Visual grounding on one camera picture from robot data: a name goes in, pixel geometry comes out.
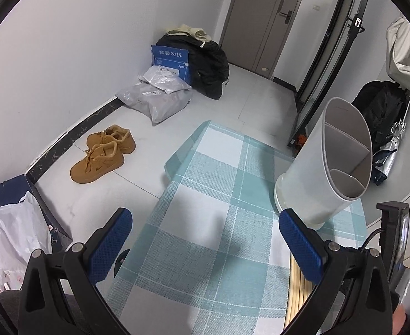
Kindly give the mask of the white shoulder bag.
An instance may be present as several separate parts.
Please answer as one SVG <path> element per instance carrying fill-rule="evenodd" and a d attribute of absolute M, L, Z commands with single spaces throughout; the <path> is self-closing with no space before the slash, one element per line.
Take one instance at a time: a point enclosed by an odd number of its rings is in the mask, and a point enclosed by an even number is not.
<path fill-rule="evenodd" d="M 410 91 L 410 23 L 398 17 L 387 29 L 386 71 L 388 76 Z"/>

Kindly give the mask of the person's right hand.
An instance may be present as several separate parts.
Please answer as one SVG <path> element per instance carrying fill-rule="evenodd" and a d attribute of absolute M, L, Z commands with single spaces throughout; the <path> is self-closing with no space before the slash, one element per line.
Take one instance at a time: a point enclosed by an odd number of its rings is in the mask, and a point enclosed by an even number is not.
<path fill-rule="evenodd" d="M 406 323 L 406 312 L 402 304 L 398 305 L 392 315 L 392 334 L 398 335 Z"/>

